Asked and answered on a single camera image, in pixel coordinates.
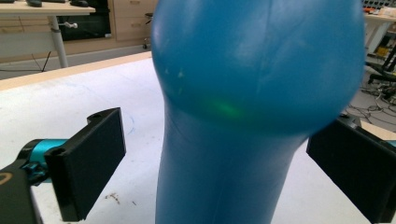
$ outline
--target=teal cylinder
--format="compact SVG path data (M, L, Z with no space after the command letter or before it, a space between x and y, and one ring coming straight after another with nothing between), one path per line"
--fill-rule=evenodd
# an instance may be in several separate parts
M361 83L359 1L160 0L157 224L270 223L294 151Z

